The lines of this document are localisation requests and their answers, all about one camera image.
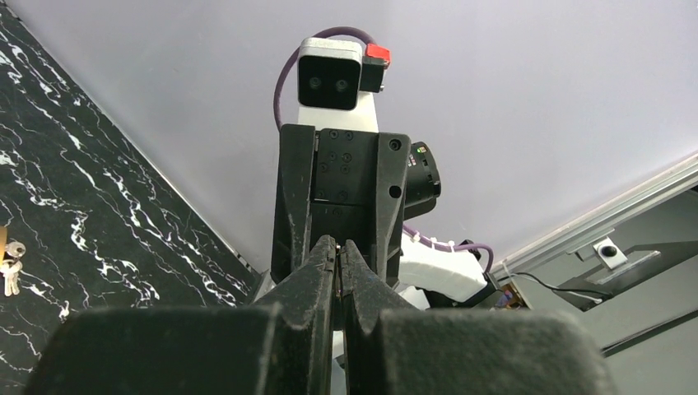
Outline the silver key bunch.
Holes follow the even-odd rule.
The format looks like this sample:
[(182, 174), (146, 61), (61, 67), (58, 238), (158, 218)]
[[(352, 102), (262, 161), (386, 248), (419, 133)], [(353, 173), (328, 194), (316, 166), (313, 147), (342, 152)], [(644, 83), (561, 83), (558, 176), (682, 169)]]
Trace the silver key bunch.
[(23, 268), (21, 258), (26, 254), (26, 246), (19, 241), (12, 241), (4, 247), (1, 261), (3, 293), (6, 297), (20, 293), (19, 276)]

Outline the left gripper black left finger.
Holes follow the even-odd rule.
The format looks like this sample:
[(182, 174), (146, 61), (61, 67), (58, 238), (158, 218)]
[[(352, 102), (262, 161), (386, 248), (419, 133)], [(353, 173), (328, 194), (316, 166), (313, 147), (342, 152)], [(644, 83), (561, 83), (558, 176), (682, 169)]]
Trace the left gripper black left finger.
[(90, 309), (63, 323), (27, 394), (327, 394), (337, 245), (240, 308)]

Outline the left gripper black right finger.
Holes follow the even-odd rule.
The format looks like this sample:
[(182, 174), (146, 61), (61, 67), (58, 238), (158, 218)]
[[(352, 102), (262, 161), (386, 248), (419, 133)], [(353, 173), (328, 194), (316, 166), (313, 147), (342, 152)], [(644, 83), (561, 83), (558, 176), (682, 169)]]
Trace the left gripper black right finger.
[(568, 314), (419, 310), (352, 241), (342, 247), (350, 394), (615, 394), (593, 338)]

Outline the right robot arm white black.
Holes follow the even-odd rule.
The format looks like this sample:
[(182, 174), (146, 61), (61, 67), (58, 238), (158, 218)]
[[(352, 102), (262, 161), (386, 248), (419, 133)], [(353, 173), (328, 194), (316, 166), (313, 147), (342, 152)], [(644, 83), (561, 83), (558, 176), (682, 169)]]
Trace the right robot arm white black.
[(280, 130), (271, 277), (299, 268), (324, 235), (351, 241), (390, 285), (421, 289), (432, 308), (471, 308), (496, 289), (490, 247), (444, 242), (406, 226), (441, 194), (435, 158), (404, 134), (286, 124)]

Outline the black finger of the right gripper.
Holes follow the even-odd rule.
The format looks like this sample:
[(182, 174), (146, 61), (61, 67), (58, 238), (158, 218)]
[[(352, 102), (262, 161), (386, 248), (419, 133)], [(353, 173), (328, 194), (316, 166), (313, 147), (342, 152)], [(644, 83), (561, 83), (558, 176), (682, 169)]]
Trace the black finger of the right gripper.
[(377, 136), (370, 268), (389, 286), (398, 282), (410, 145), (404, 134), (381, 132)]
[(277, 284), (304, 264), (314, 246), (310, 202), (316, 130), (285, 124), (279, 137), (271, 258), (271, 276)]

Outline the long shackle brass padlock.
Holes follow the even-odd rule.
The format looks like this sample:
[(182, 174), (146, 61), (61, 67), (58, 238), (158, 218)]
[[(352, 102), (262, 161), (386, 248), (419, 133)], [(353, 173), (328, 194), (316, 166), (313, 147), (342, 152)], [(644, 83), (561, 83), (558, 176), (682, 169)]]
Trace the long shackle brass padlock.
[(0, 259), (3, 260), (6, 253), (7, 246), (7, 228), (5, 226), (0, 226)]

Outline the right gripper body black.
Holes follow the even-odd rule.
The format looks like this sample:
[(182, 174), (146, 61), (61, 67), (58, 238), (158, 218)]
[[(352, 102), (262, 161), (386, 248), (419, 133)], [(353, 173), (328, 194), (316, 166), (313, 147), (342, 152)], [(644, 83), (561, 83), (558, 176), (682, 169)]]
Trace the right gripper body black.
[(354, 242), (369, 256), (374, 228), (376, 132), (323, 129), (315, 133), (311, 242), (329, 235)]

